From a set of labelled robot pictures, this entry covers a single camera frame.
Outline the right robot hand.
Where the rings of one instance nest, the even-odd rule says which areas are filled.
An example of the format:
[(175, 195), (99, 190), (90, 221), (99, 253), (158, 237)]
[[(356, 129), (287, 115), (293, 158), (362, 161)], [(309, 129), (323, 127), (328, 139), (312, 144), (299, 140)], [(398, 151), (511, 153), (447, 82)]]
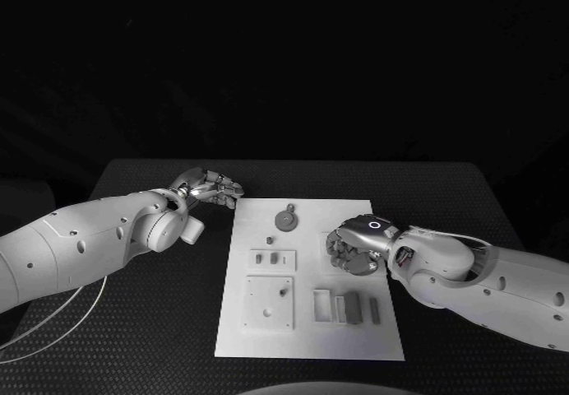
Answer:
[(325, 248), (332, 266), (358, 277), (385, 267), (403, 230), (374, 214), (348, 219), (328, 235)]

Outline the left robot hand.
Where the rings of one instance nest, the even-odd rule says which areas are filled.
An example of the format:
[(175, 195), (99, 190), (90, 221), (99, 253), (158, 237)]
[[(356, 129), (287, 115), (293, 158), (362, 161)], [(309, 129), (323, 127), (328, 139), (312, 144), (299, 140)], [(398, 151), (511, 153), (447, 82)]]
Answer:
[(210, 203), (234, 210), (238, 199), (246, 194), (243, 185), (228, 176), (199, 167), (178, 176), (171, 189), (185, 199), (191, 210), (199, 203)]

